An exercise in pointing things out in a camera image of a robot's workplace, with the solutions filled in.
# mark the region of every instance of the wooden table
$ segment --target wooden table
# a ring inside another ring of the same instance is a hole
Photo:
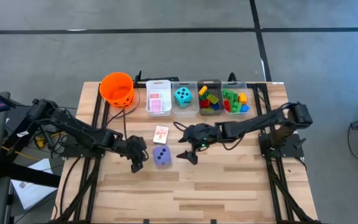
[[[98,85],[99,82],[86,82],[82,89],[76,117],[88,124],[92,120]],[[288,101],[284,84],[267,83],[267,86],[272,108]],[[246,134],[240,145],[232,151],[225,150],[221,144],[214,144],[207,151],[199,152],[198,165],[195,166],[187,160],[176,158],[185,149],[189,150],[190,144],[178,143],[182,132],[172,122],[178,121],[188,126],[254,117],[256,109],[251,89],[247,95],[251,110],[247,116],[237,118],[198,115],[185,119],[176,118],[173,113],[168,117],[151,118],[145,110],[144,88],[139,89],[139,96],[139,106],[127,115],[127,134],[142,136],[147,143],[147,152],[152,155],[152,149],[157,146],[153,143],[155,127],[169,127],[167,145],[173,164],[159,169],[151,156],[144,163],[144,168],[133,174],[131,162],[117,154],[106,153],[101,162],[92,223],[141,223],[145,218],[150,219],[151,223],[209,223],[210,219],[217,219],[218,223],[275,223],[266,164],[260,155],[257,140],[259,131]],[[110,108],[111,115],[118,111]],[[113,120],[108,128],[123,132],[122,118]],[[74,160],[71,158],[65,162],[56,200],[58,206],[63,182]],[[77,163],[69,176],[63,199],[64,208],[78,191],[83,161],[81,159]],[[305,168],[292,158],[284,158],[283,163],[290,193],[306,214],[317,218]],[[284,219],[287,216],[281,194],[279,198]],[[85,195],[82,218],[85,217],[87,199],[88,195]]]

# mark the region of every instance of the teal die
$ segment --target teal die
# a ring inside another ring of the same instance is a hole
[[[173,94],[175,102],[179,105],[179,107],[184,108],[191,104],[193,99],[191,95],[191,91],[186,87],[181,87],[175,91]]]

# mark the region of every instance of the black line on floor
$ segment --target black line on floor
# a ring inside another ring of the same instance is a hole
[[[82,30],[0,30],[0,34],[170,34],[170,33],[239,33],[254,32],[251,27],[194,27],[155,29],[82,29]]]
[[[263,66],[263,70],[264,70],[265,81],[271,82],[272,76],[270,74],[269,63],[267,62],[264,38],[262,37],[262,32],[261,32],[261,28],[260,28],[260,24],[259,24],[259,17],[258,17],[258,11],[256,9],[255,0],[249,0],[249,4],[251,6],[252,18],[254,20],[255,33],[256,33],[256,39],[258,41],[260,59],[262,59],[262,61],[263,61],[262,66]]]
[[[262,32],[358,32],[358,27],[261,28]]]

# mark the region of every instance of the red lego brick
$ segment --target red lego brick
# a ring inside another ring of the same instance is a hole
[[[200,108],[209,108],[209,100],[201,100],[200,101]]]
[[[230,113],[230,101],[224,100],[223,103],[224,103],[224,107],[225,107],[226,111]]]

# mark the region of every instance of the gray floor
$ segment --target gray floor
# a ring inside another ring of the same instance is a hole
[[[358,0],[255,1],[263,28],[358,27]],[[248,0],[0,0],[0,30],[156,27],[253,27],[253,21]],[[306,103],[314,119],[300,133],[308,139],[319,219],[358,223],[358,161],[346,140],[349,123],[358,120],[358,32],[263,37],[273,81],[285,82],[290,100]],[[36,97],[76,106],[83,82],[139,70],[150,78],[223,80],[235,72],[244,81],[264,80],[252,32],[0,35],[0,91],[25,104]],[[358,155],[358,131],[351,145]],[[15,215],[22,214],[16,207]],[[18,224],[46,222],[52,208],[47,203]]]

